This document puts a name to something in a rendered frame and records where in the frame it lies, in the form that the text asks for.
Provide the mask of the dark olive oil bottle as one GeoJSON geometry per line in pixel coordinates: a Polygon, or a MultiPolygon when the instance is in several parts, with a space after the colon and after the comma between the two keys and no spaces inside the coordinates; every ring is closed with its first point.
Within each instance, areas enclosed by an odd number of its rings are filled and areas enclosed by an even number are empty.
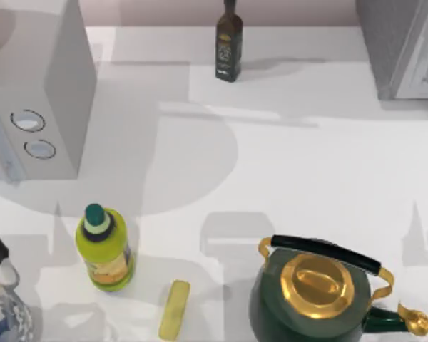
{"type": "Polygon", "coordinates": [[[224,13],[215,31],[215,76],[235,82],[241,72],[243,20],[236,14],[237,0],[223,0],[224,13]]]}

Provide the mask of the yellow-green bottle with green cap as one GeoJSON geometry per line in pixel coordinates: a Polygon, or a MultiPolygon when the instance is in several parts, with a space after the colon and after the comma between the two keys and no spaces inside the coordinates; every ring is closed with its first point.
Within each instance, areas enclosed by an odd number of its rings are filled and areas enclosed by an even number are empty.
{"type": "Polygon", "coordinates": [[[122,215],[89,204],[76,228],[75,242],[93,285],[102,291],[123,289],[131,280],[135,258],[122,215]]]}

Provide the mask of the green and gold kettle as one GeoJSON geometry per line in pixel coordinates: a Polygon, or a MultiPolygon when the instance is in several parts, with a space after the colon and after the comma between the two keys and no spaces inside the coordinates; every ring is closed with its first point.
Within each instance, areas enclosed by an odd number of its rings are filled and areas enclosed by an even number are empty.
{"type": "Polygon", "coordinates": [[[394,275],[368,256],[332,242],[275,234],[261,239],[264,263],[250,295],[258,342],[360,342],[366,333],[428,334],[428,316],[388,297],[394,275]]]}

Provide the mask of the small microwave knob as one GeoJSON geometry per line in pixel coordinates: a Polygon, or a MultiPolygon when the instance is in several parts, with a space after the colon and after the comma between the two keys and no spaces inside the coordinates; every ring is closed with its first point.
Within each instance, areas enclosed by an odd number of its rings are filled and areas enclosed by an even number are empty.
{"type": "Polygon", "coordinates": [[[33,140],[24,143],[28,155],[40,160],[51,159],[56,155],[56,148],[46,140],[33,140]]]}

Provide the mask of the pale microwave oven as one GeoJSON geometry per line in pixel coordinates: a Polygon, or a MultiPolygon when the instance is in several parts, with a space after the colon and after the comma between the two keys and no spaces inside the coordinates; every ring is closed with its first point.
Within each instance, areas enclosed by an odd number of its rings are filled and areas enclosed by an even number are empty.
{"type": "Polygon", "coordinates": [[[96,91],[96,66],[79,0],[0,0],[0,180],[67,180],[78,175],[96,91]],[[46,121],[35,133],[10,114],[24,109],[46,121]],[[24,143],[46,140],[47,160],[24,143]]]}

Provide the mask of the large microwave knob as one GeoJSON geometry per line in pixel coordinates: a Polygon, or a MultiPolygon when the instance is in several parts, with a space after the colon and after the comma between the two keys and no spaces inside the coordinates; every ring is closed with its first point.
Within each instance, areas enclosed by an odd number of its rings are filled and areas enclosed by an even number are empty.
{"type": "Polygon", "coordinates": [[[44,118],[39,113],[29,109],[11,113],[10,119],[18,129],[29,133],[43,130],[46,126],[44,118]]]}

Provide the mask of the grey cabinet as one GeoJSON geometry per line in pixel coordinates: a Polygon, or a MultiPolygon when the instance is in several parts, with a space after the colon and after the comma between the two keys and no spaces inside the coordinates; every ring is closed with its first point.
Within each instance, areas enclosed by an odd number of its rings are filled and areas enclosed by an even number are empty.
{"type": "Polygon", "coordinates": [[[381,100],[428,100],[428,0],[356,0],[381,100]]]}

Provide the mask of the blue and white porcelain vase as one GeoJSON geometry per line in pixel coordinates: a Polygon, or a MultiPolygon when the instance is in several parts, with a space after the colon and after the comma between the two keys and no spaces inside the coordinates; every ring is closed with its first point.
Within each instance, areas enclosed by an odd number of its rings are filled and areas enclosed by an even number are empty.
{"type": "Polygon", "coordinates": [[[31,310],[16,293],[21,277],[9,258],[0,269],[11,277],[9,283],[0,282],[0,342],[34,342],[31,310]]]}

